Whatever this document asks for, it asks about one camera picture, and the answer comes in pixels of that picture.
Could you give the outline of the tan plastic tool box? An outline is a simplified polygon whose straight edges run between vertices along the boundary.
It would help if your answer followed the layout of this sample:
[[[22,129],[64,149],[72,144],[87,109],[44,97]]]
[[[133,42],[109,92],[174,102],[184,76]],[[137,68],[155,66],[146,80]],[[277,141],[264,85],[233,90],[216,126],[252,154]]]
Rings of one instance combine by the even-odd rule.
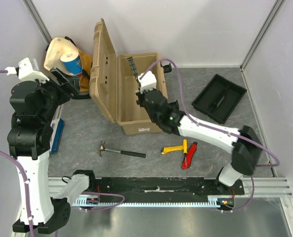
[[[167,96],[165,70],[157,52],[116,55],[104,19],[94,29],[93,63],[90,72],[90,96],[103,116],[117,122],[127,135],[157,133],[162,130],[151,122],[144,108],[137,105],[137,82],[127,58],[133,57],[138,75],[151,71],[157,80],[156,90]]]

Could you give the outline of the black handled claw hammer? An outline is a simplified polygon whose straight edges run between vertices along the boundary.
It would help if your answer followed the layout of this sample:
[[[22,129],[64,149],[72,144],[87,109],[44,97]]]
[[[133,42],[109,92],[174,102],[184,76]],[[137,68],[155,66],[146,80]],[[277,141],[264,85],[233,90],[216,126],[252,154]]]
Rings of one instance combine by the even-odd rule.
[[[98,154],[99,156],[101,156],[101,152],[102,151],[106,151],[106,152],[112,152],[112,153],[119,153],[122,155],[126,155],[126,156],[132,156],[132,157],[139,157],[139,158],[146,158],[146,154],[144,153],[137,153],[137,152],[131,152],[131,151],[123,151],[123,150],[113,150],[113,149],[108,149],[105,148],[105,142],[102,141],[100,143],[99,149],[98,149]]]

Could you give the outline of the black tool box tray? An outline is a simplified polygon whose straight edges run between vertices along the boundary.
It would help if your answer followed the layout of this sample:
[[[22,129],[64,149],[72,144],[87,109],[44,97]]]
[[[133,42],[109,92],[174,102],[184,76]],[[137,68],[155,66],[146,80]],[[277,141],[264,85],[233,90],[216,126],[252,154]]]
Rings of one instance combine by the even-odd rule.
[[[224,124],[247,90],[219,74],[214,75],[191,105],[219,124]]]

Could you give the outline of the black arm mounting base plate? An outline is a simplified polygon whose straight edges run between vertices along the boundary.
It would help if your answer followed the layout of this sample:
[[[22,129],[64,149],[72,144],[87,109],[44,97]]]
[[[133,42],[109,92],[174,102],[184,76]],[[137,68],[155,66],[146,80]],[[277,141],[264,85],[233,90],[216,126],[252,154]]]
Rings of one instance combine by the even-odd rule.
[[[195,193],[200,196],[232,196],[244,195],[245,191],[241,180],[232,187],[216,184],[214,179],[202,177],[103,177],[96,178],[94,186],[83,191],[108,194],[142,194],[142,193]]]

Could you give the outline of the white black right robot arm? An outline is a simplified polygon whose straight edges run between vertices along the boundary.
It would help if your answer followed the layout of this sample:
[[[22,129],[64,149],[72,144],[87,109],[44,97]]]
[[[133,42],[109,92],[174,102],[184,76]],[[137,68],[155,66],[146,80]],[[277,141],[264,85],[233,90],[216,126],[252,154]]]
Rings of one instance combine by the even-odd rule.
[[[231,154],[230,164],[221,169],[214,182],[219,194],[228,193],[243,176],[254,174],[261,148],[253,128],[246,125],[241,129],[224,127],[187,115],[177,102],[168,102],[156,89],[135,94],[137,105],[145,109],[151,122],[163,132],[201,140]]]

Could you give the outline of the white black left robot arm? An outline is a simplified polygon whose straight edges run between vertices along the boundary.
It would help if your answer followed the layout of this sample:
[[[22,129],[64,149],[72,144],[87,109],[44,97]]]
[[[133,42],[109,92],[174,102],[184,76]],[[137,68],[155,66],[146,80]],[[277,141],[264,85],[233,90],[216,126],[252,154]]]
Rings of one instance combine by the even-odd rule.
[[[11,91],[9,101],[14,114],[7,141],[17,164],[22,200],[21,216],[12,226],[15,232],[56,232],[67,224],[72,204],[79,195],[92,194],[97,188],[93,171],[77,170],[58,194],[50,195],[51,122],[57,108],[79,93],[70,76],[58,68],[51,69],[51,73],[54,79],[42,81],[35,76]]]

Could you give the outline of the black rubber mallet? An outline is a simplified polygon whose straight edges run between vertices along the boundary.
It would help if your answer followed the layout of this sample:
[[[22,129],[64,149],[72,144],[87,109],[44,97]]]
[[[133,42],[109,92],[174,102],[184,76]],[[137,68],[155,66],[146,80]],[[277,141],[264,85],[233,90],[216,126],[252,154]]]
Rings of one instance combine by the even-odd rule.
[[[132,74],[134,75],[134,78],[135,78],[135,80],[137,82],[137,87],[138,87],[138,89],[140,89],[141,84],[140,84],[139,79],[138,79],[138,71],[137,71],[137,67],[136,67],[136,64],[134,62],[134,59],[133,59],[133,57],[128,57],[127,60],[128,60],[130,69],[132,71]]]

